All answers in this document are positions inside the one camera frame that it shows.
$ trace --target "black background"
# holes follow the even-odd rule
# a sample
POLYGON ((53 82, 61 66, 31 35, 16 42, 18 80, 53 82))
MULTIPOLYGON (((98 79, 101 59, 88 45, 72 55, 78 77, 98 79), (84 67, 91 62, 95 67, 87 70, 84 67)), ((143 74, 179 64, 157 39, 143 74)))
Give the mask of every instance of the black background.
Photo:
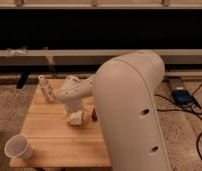
POLYGON ((0 10, 0 49, 202 49, 202 10, 0 10))

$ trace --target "table leg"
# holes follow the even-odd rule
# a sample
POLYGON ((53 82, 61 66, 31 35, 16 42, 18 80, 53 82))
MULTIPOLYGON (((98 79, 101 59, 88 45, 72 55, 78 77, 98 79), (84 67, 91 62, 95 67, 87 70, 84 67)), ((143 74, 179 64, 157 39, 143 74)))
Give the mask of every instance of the table leg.
POLYGON ((42 167, 36 167, 34 168, 36 171, 45 171, 45 169, 43 169, 42 167))

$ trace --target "speckled floor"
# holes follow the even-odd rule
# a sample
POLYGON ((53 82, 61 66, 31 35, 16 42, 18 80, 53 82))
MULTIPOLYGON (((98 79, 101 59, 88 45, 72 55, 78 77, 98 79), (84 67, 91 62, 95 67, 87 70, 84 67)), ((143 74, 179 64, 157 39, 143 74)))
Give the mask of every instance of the speckled floor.
MULTIPOLYGON (((198 84, 199 82, 186 82, 186 87, 192 92, 198 84)), ((35 88, 36 84, 27 84, 21 90, 16 89, 15 85, 0 85, 0 171, 32 170, 9 168, 9 159, 4 155, 3 148, 11 136, 19 133, 35 88)), ((169 97, 167 83, 163 82, 156 92, 169 97)), ((202 88, 196 97, 199 100, 202 99, 202 88)), ((158 108, 173 108, 158 97, 156 97, 156 103, 158 108)), ((195 148, 196 137, 201 130, 200 121, 194 116, 182 112, 159 113, 159 117, 172 169, 175 171, 202 171, 202 163, 195 148)))

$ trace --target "small white object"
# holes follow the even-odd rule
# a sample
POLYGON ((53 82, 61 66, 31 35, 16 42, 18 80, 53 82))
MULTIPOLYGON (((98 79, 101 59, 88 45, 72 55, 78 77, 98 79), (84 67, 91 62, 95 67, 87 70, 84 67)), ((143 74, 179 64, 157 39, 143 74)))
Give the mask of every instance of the small white object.
POLYGON ((78 111, 75 113, 71 113, 69 118, 69 124, 70 125, 81 125, 83 120, 83 112, 78 111))
POLYGON ((26 136, 15 135, 7 141, 4 147, 4 153, 9 158, 26 160, 32 157, 33 149, 26 136))
POLYGON ((8 57, 14 57, 14 56, 26 56, 27 55, 27 49, 8 49, 9 55, 8 57))
POLYGON ((39 79, 39 85, 41 87, 41 91, 45 100, 49 102, 54 101, 55 96, 48 80, 45 79, 44 75, 39 75, 38 79, 39 79))

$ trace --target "wooden tabletop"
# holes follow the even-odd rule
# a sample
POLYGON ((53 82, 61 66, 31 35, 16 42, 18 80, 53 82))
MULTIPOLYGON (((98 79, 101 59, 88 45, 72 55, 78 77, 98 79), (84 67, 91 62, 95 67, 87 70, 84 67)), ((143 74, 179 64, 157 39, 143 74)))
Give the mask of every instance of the wooden tabletop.
MULTIPOLYGON (((64 80, 52 79, 55 91, 64 80)), ((44 100, 38 86, 21 133, 34 149, 28 161, 11 159, 11 167, 110 167, 105 142, 98 122, 91 120, 93 99, 83 99, 85 113, 82 126, 69 126, 64 104, 44 100)))

